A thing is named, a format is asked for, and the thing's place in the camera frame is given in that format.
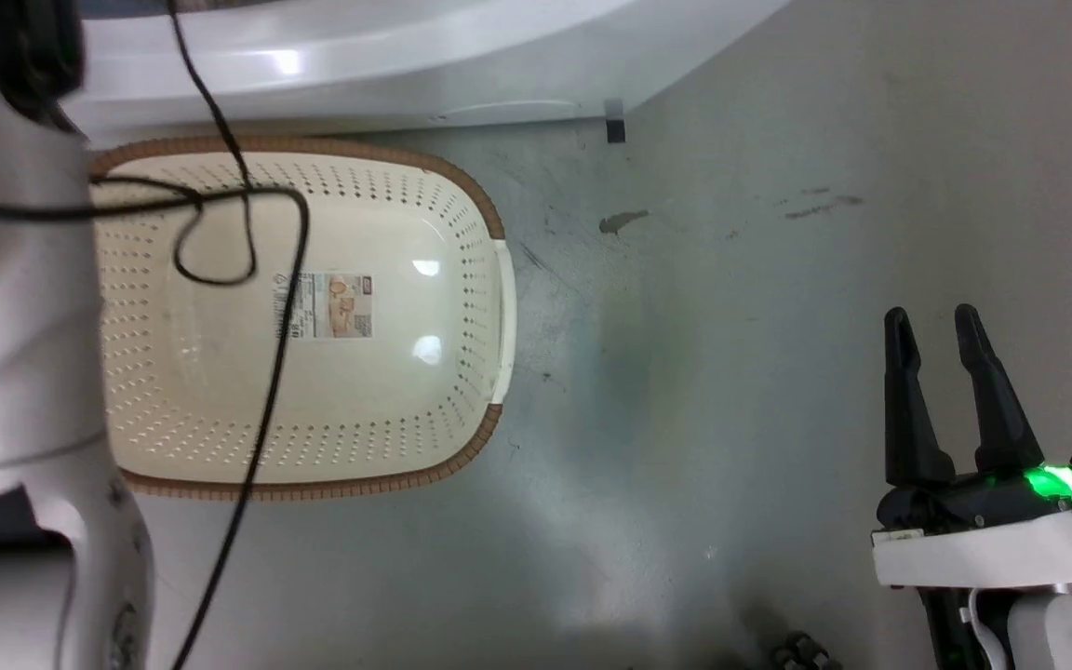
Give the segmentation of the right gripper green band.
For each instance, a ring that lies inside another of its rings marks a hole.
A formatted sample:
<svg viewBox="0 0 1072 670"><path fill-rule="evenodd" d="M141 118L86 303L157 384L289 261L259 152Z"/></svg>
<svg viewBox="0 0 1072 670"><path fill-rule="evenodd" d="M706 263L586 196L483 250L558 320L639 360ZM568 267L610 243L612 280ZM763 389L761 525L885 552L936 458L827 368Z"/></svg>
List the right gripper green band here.
<svg viewBox="0 0 1072 670"><path fill-rule="evenodd" d="M1021 474L967 476L941 490L891 493L884 526L870 538L878 581L892 589L1072 584L1072 458L1045 462L974 306L957 306L954 322L974 397L978 471ZM930 423L905 309L885 314L884 340L885 482L952 483L956 467Z"/></svg>

